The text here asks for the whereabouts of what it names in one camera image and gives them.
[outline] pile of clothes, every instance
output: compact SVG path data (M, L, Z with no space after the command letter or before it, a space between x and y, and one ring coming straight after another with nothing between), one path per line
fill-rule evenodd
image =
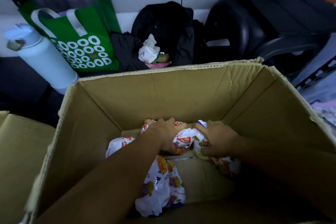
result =
M120 62L119 71L198 64L197 59L204 56L207 45L203 24L193 20L193 16L191 8L173 1L144 7L131 33L110 33L114 55Z
M206 122L202 120L198 122L207 127ZM144 124L141 128L141 134L148 127L148 124ZM108 146L106 158L134 140L133 137L120 137L112 140ZM182 154L193 143L196 156L214 163L223 175L232 178L240 172L241 162L237 159L230 157L212 158L202 155L201 147L208 146L209 142L195 128L181 130L173 140L173 144L178 149L178 154ZM143 182L139 197L135 201L136 210L144 217L159 216L162 213L162 208L176 208L185 202L186 193L174 162L157 155Z

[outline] open cardboard box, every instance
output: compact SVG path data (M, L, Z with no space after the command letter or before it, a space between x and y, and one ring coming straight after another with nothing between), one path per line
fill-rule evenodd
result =
M332 135L323 121L286 78L260 61L80 79L66 92L30 221L102 162L112 139L137 135L146 118L175 117L188 123L211 119L243 136L334 153ZM206 161L175 163L187 204L168 209L159 218L129 217L126 222L297 223L323 218L290 193L261 182L262 175L253 175L237 188Z
M55 128L0 111L0 223L22 221Z

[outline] black bag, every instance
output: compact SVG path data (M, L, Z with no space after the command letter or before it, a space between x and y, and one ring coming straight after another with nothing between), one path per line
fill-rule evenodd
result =
M161 52L169 54L173 66L191 65L194 59L194 11L170 1L147 5L137 15L132 35L145 41L152 34Z

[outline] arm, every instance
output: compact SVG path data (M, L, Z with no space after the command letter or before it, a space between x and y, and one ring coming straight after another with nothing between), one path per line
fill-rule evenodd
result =
M328 217L336 220L336 155L305 148L262 143L239 136L229 126L193 124L211 146L208 156L232 156L281 181Z
M175 126L174 121L159 119L150 125L135 141L89 172L43 213L36 224L120 222L137 199L159 151L176 151L172 141L188 125Z

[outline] hand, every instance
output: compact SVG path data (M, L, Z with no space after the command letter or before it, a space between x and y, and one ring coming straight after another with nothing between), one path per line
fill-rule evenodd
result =
M189 128L187 123L180 125L174 125L175 119L170 118L168 121L164 121L162 118L157 122L153 122L150 119L145 120L145 123L149 125L145 133L154 133L159 140L161 140L161 151L167 151L171 154L178 154L178 148L173 144L173 140L181 130Z
M205 156L216 158L230 155L234 141L238 140L241 136L224 124L214 125L211 120L208 120L207 125L208 127L205 128L199 123L192 124L192 128L196 128L201 132L210 143L210 146L202 147L201 152Z

